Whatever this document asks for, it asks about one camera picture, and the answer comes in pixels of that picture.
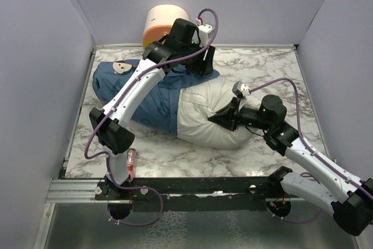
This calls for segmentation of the white pillow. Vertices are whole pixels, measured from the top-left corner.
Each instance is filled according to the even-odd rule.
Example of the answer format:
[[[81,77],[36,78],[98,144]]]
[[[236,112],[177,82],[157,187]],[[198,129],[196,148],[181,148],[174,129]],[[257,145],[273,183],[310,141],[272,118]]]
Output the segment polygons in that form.
[[[177,111],[177,137],[190,143],[216,149],[245,145],[255,128],[233,125],[229,115],[235,82],[222,76],[181,89]]]

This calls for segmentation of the blue patterned pillowcase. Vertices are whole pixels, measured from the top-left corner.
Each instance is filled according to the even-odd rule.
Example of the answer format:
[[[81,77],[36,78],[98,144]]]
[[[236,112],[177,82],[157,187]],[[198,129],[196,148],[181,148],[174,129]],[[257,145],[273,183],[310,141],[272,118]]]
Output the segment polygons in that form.
[[[100,62],[93,74],[92,87],[99,100],[108,103],[126,84],[139,64],[138,59]],[[169,135],[177,134],[177,111],[182,89],[200,85],[220,76],[217,70],[199,76],[180,65],[169,72],[144,98],[132,120]]]

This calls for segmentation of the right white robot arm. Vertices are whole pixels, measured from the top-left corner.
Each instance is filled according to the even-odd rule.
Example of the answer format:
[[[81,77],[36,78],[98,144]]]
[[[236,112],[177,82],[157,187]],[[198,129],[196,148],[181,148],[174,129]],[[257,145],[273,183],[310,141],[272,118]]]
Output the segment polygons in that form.
[[[285,193],[300,197],[330,214],[346,233],[359,236],[372,223],[372,179],[362,180],[314,148],[286,122],[287,109],[280,97],[265,96],[257,110],[241,106],[241,101],[232,98],[208,120],[229,131],[239,126],[263,130],[268,147],[299,164],[314,178],[306,180],[290,168],[281,167],[269,177],[269,193],[274,197]]]

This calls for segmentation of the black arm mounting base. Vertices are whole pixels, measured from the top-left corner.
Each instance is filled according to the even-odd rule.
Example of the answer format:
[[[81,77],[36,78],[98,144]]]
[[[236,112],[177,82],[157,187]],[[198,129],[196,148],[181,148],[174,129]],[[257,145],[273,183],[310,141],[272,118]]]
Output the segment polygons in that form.
[[[259,177],[143,177],[121,187],[103,178],[95,199],[129,205],[135,212],[265,211],[267,202],[288,197],[279,182],[288,171],[281,167]]]

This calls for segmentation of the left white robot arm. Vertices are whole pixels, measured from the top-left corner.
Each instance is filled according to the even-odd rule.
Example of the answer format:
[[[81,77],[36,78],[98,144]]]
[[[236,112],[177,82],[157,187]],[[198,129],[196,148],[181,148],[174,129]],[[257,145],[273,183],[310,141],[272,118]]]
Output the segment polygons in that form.
[[[129,191],[128,150],[135,136],[128,124],[177,133],[181,90],[219,75],[212,46],[218,28],[201,17],[196,23],[178,18],[169,33],[147,45],[140,60],[103,62],[94,72],[93,89],[105,105],[89,113],[92,137],[104,148],[108,192],[114,198],[125,198]]]

